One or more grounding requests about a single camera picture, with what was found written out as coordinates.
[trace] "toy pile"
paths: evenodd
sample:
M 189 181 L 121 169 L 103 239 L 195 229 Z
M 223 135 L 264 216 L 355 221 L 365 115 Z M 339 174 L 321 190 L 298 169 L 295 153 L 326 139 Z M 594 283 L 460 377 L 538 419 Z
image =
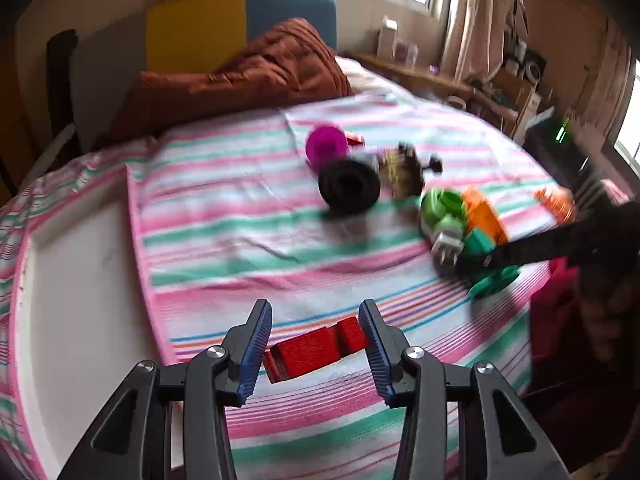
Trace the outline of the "toy pile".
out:
M 433 261 L 442 274 L 453 272 L 460 254 L 486 253 L 508 242 L 494 208 L 473 188 L 462 193 L 436 187 L 425 191 L 420 200 L 420 230 L 431 241 Z M 518 276 L 516 266 L 476 274 L 469 295 L 485 298 Z
M 431 156 L 428 165 L 418 160 L 411 144 L 368 150 L 364 139 L 332 124 L 316 126 L 306 140 L 306 158 L 318 174 L 318 188 L 329 208 L 339 214 L 369 210 L 378 201 L 382 185 L 394 199 L 420 196 L 422 173 L 442 173 L 442 161 Z

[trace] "metal screw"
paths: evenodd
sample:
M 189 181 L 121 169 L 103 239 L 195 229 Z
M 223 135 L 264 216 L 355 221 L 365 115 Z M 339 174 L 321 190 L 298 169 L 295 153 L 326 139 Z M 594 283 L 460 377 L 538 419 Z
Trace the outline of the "metal screw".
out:
M 212 359 L 220 358 L 226 353 L 226 350 L 222 346 L 215 345 L 207 348 L 207 355 Z
M 487 361 L 480 361 L 479 363 L 476 364 L 476 369 L 481 374 L 490 374 L 491 372 L 494 371 L 494 366 Z
M 404 352 L 411 359 L 420 359 L 424 356 L 424 350 L 419 346 L 409 346 Z
M 138 368 L 139 372 L 142 372 L 143 374 L 148 374 L 151 370 L 154 369 L 154 362 L 150 361 L 149 359 L 145 359 L 144 361 L 140 361 L 136 365 L 136 368 Z

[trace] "black device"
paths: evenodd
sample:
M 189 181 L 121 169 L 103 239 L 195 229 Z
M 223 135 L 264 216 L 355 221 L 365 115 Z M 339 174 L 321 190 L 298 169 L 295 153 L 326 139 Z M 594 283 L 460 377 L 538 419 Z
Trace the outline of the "black device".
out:
M 460 254 L 456 269 L 463 276 L 568 257 L 580 266 L 584 289 L 599 300 L 636 266 L 640 251 L 640 203 L 601 204 L 572 224 L 533 234 L 486 254 Z
M 489 362 L 442 364 L 386 325 L 373 300 L 360 305 L 367 358 L 380 396 L 407 407 L 396 480 L 444 480 L 447 401 L 460 406 L 461 473 L 466 480 L 568 480 L 543 431 Z M 244 325 L 189 363 L 137 363 L 104 405 L 58 480 L 166 480 L 171 402 L 184 402 L 187 480 L 234 480 L 225 406 L 253 393 L 271 333 L 271 305 L 256 301 Z

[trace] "orange toy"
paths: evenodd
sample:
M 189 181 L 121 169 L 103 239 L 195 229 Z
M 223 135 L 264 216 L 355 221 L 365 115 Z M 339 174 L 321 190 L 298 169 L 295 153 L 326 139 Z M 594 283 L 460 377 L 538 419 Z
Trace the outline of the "orange toy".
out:
M 507 233 L 500 220 L 498 220 L 497 213 L 480 191 L 470 187 L 464 190 L 460 196 L 466 205 L 469 231 L 477 227 L 482 229 L 496 245 L 508 243 Z
M 543 187 L 535 192 L 535 196 L 559 223 L 569 224 L 574 221 L 574 196 L 568 189 Z

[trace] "brown blanket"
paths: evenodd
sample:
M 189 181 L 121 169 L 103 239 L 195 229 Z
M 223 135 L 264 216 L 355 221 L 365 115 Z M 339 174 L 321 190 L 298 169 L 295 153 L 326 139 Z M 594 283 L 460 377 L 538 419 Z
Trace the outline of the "brown blanket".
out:
M 335 53 L 301 18 L 273 27 L 213 74 L 142 72 L 100 145 L 222 113 L 353 95 Z

